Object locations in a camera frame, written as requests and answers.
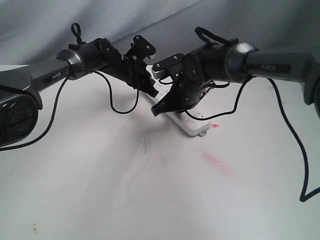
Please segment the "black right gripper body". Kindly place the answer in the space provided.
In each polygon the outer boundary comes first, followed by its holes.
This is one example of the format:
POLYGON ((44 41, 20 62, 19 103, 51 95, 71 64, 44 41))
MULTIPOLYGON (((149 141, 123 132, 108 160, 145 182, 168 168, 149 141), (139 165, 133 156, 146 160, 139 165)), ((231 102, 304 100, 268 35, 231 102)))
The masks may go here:
POLYGON ((209 85, 200 61, 195 55, 186 54, 182 58, 182 72, 170 90, 173 109, 194 108, 209 85))

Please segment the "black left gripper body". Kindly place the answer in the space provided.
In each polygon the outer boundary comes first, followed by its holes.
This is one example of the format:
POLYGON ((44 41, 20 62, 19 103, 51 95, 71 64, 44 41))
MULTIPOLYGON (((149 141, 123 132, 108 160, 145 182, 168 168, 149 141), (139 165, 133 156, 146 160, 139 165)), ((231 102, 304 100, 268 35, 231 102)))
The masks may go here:
POLYGON ((138 88, 137 74, 147 72, 144 60, 121 54, 107 38, 96 40, 96 47, 100 51, 102 65, 99 71, 115 77, 127 85, 138 88))

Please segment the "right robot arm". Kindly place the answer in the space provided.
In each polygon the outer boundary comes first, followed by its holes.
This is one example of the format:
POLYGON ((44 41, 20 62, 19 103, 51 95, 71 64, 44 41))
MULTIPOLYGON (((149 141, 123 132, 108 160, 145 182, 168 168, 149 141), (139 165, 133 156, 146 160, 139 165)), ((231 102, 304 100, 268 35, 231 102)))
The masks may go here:
POLYGON ((210 43, 155 63, 152 73, 155 79, 173 80, 169 92, 151 108, 155 116, 193 109, 214 81, 243 84, 253 78, 299 83, 304 103, 320 110, 319 47, 257 49, 248 42, 210 43))

